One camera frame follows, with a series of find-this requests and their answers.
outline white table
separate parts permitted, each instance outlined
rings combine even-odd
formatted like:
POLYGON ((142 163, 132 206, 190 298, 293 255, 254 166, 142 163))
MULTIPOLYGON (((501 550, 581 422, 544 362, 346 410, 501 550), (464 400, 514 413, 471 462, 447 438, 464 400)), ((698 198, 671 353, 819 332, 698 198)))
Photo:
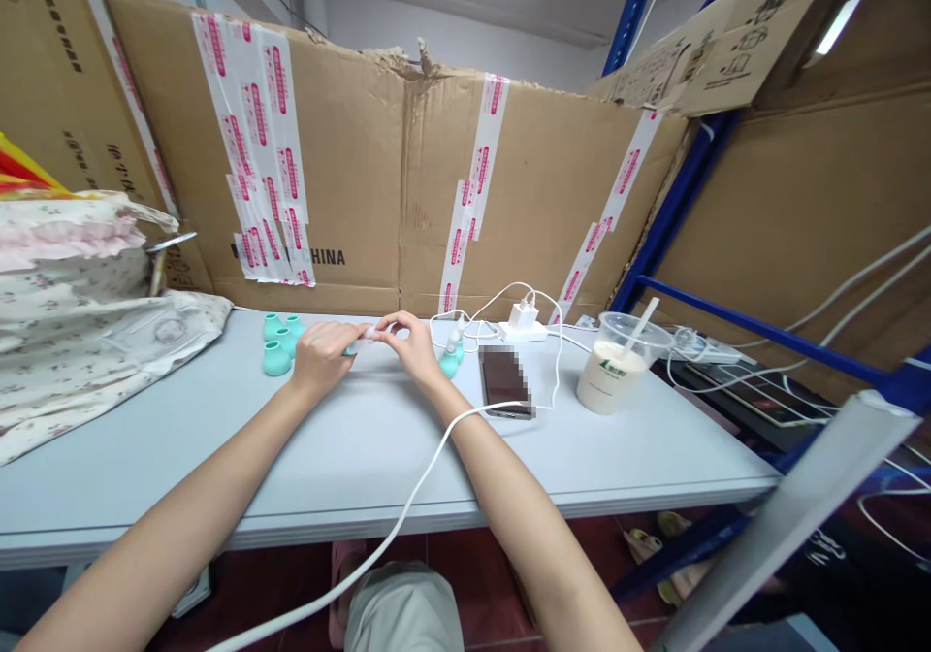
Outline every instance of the white table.
MULTIPOLYGON (((318 319, 304 315, 306 324, 318 319)), ((442 341, 449 324, 434 325, 442 341)), ((262 373, 262 326, 262 313, 234 311, 223 336, 186 366, 0 468, 0 569, 93 559, 233 435, 287 377, 262 373)), ((538 404, 549 404, 558 346, 551 337, 518 347, 538 404)), ((585 361, 566 342, 557 408, 531 422, 492 420, 566 518, 739 502, 778 483, 776 471, 651 374, 617 414, 587 411, 575 398, 585 361)), ((477 354, 454 382, 484 404, 477 354)), ((227 547, 386 535, 440 436, 394 352, 367 345, 282 451, 227 547)), ((449 446, 401 532, 483 523, 449 446)))

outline hand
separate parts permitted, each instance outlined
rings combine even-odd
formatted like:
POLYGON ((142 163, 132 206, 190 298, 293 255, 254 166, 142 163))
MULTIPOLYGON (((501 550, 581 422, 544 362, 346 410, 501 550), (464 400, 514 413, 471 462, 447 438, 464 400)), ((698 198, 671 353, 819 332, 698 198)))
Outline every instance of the hand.
POLYGON ((342 352, 370 325, 317 322, 301 335, 294 355, 294 372, 288 383, 313 402, 326 396, 346 377, 355 356, 342 352))
POLYGON ((401 310, 385 315, 375 324, 371 339, 385 342, 401 358, 407 372, 422 390, 437 383, 449 382, 436 362, 430 328, 410 312, 401 310), (398 337, 398 331, 408 332, 406 339, 398 337))

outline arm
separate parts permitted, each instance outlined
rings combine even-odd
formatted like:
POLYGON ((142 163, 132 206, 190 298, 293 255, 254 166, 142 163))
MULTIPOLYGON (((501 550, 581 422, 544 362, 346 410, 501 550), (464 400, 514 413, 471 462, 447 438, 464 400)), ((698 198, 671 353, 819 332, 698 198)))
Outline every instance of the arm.
MULTIPOLYGON (((433 402, 444 425, 472 405, 436 363, 429 329, 409 312, 382 318, 372 337, 389 344, 433 402), (407 339, 397 336, 407 329, 407 339)), ((549 495, 480 414, 452 433, 478 503, 536 609, 554 650, 640 650, 549 495)))
POLYGON ((349 372, 369 325, 319 323, 291 379, 127 531, 42 617, 17 652, 143 649, 239 523, 307 414, 349 372))

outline drink cup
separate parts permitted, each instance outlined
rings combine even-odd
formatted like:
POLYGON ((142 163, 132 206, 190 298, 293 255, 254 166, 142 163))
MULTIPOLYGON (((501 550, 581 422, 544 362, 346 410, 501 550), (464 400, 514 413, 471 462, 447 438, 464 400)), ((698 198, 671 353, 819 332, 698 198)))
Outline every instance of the drink cup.
POLYGON ((638 317, 621 312, 603 312, 601 327, 579 379, 579 402, 595 414, 614 414, 625 397, 664 349, 672 346, 672 335, 647 322, 629 351, 624 346, 639 322, 638 317))

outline forearm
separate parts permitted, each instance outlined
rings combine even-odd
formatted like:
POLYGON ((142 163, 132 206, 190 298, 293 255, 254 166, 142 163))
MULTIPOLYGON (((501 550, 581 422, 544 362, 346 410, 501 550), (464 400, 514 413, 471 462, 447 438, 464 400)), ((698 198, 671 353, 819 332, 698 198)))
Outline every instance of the forearm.
POLYGON ((143 649, 239 523, 317 399, 291 385, 279 390, 130 528, 17 650, 143 649))
MULTIPOLYGON (((443 423, 472 408, 451 383, 425 389, 443 423)), ((553 649, 639 649, 549 495, 479 415, 452 433, 482 511, 520 575, 553 649)))

